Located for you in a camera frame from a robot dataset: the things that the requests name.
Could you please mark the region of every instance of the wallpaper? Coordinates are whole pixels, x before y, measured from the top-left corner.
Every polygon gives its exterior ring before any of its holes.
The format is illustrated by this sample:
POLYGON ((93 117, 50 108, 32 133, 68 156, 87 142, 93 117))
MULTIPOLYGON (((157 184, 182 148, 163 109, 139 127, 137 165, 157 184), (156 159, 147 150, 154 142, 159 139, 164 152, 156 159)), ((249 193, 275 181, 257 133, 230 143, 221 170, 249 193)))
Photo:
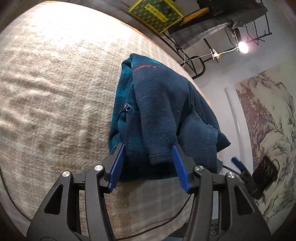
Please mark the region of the wallpaper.
POLYGON ((249 130, 254 169, 265 155, 279 168, 277 180, 256 201, 271 233, 296 200, 295 66, 296 59, 292 59, 235 84, 249 130))

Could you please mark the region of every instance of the star pattern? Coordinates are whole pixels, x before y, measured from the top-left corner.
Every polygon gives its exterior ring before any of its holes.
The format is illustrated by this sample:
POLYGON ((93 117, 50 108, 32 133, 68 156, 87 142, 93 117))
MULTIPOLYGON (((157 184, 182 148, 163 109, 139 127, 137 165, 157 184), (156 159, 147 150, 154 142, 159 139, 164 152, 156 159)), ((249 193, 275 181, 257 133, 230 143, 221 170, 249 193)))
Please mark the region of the star pattern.
POLYGON ((171 12, 169 15, 163 12, 162 9, 160 9, 159 0, 142 0, 140 4, 138 4, 131 13, 142 19, 144 22, 146 22, 148 25, 153 27, 156 31, 161 32, 164 29, 166 29, 168 26, 170 26, 172 23, 174 23, 177 19, 180 19, 181 16, 177 12, 171 12), (158 18, 157 15, 151 13, 148 9, 145 8, 147 4, 152 5, 154 8, 156 8, 159 12, 161 12, 168 20, 163 22, 158 18))

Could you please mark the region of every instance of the yellow border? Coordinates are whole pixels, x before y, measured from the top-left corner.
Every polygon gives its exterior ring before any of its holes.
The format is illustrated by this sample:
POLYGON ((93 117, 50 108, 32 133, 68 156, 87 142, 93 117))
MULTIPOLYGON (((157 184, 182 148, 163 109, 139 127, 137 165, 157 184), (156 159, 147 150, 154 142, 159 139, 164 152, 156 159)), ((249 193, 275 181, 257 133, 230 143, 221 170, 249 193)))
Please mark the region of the yellow border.
MULTIPOLYGON (((130 9, 128 10, 130 13, 131 11, 140 3, 142 2, 143 0, 139 0, 137 1, 133 6, 130 7, 130 9)), ((180 18, 177 19, 175 22, 173 22, 171 25, 167 26, 164 30, 162 30, 161 32, 158 32, 155 28, 153 28, 150 24, 146 23, 144 20, 140 19, 138 16, 134 15, 137 19, 139 19, 141 22, 143 22, 145 25, 149 26, 154 32, 158 33, 158 34, 161 34, 163 31, 167 30, 169 27, 171 27, 172 25, 176 24, 177 22, 181 21, 182 18, 184 17, 183 14, 181 14, 176 8, 175 6, 169 1, 169 0, 163 0, 165 1, 168 5, 170 5, 176 12, 177 14, 180 15, 180 18)))

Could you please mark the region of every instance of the navy blue fabric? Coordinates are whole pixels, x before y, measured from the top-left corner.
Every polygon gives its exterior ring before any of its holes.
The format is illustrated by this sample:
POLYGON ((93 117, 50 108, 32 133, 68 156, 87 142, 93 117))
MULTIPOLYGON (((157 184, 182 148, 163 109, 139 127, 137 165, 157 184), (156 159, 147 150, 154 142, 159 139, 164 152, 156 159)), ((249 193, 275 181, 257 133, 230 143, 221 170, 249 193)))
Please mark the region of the navy blue fabric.
POLYGON ((109 134, 113 153, 122 142, 126 159, 120 181, 177 176, 172 146, 179 142, 195 163, 218 173, 217 152, 230 145, 201 94, 183 76, 145 56, 122 63, 109 134))

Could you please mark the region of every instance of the embroidered logo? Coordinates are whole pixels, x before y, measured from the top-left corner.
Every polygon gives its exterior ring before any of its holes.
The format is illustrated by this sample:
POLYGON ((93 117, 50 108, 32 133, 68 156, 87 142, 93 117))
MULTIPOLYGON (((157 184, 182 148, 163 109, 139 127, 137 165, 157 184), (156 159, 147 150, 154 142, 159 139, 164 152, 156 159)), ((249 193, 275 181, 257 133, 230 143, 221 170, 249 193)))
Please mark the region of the embroidered logo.
POLYGON ((139 70, 139 69, 141 69, 141 68, 145 68, 145 67, 148 67, 148 68, 149 68, 149 67, 150 67, 150 68, 151 68, 151 67, 152 67, 152 68, 156 68, 155 65, 146 64, 146 65, 141 65, 141 66, 135 68, 133 72, 135 72, 136 70, 139 70))

